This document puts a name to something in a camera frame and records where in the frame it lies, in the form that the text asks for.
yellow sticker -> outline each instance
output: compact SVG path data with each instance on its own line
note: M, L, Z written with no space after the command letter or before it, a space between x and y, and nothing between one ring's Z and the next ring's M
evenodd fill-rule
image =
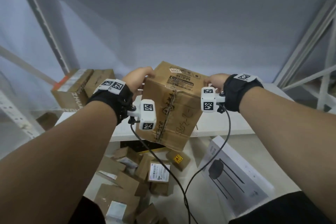
M174 160L175 160L176 163L179 163L179 162L181 162L183 160L183 158L179 154L177 154L175 156Z

forearm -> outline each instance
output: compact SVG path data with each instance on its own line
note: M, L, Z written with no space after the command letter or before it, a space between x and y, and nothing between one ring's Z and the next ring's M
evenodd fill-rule
M279 166L336 221L336 116L260 87L244 95L239 109Z
M114 111L94 101L2 159L0 173L6 179L0 182L0 197L5 202L0 219L8 223L67 222L116 123Z

black and white square marker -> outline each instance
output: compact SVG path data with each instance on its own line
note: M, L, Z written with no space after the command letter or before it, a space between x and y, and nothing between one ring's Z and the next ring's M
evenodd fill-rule
M247 75L247 74L242 74L241 76L238 77L238 79L246 80L249 77L251 77L251 76Z
M203 109L207 111L213 110L213 102L203 102Z
M110 86L113 81L105 81L102 83L102 85Z
M117 90L121 90L123 88L123 86L124 86L123 84L115 82L111 87L115 88Z
M154 123L144 123L142 129L153 129Z
M152 104L143 104L143 110L144 111L154 111Z
M204 93L213 93L213 89L203 90Z

white label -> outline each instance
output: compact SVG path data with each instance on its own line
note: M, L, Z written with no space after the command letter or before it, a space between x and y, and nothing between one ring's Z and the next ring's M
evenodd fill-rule
M110 174L110 173L107 173L107 172L104 172L104 171L99 171L100 173L102 173L103 175L106 175L112 179L116 179L118 176L117 175L114 175L114 174Z
M117 161L125 164L129 168L137 168L138 167L138 164L135 163L134 161L130 160L128 157L118 159Z
M77 80L82 77L85 71L86 69L79 69L57 91L67 92L71 88L71 86L73 86L74 83L77 82Z
M150 165L149 171L149 180L150 181L159 181L159 182L168 182L169 181L169 172L161 164Z
M177 69L177 68L170 68L169 70L170 70L170 72L172 72L172 73L182 73L181 70L180 70L180 69Z
M122 220L127 205L112 201L110 207L107 210L106 218L113 218L116 220Z

person's left hand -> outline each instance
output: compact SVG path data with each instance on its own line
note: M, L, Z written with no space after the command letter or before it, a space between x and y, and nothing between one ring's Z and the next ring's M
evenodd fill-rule
M146 76L155 77L155 72L151 67L139 67L132 72L129 72L122 81L126 83L129 89L133 92L133 101L138 95L142 94L143 83L146 80Z

